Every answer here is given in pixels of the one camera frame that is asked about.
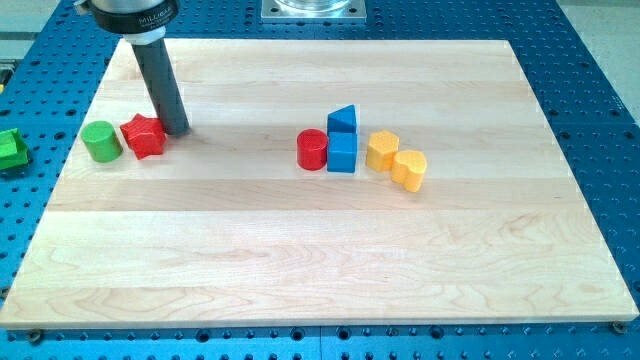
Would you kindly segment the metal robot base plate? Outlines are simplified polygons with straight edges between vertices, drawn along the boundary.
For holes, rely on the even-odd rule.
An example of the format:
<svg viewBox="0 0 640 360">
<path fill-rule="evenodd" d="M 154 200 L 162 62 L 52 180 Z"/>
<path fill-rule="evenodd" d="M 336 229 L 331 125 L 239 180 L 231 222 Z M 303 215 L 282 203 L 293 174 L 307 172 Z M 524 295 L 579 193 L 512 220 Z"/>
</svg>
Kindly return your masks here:
<svg viewBox="0 0 640 360">
<path fill-rule="evenodd" d="M 364 23 L 365 0 L 262 0 L 262 23 Z"/>
</svg>

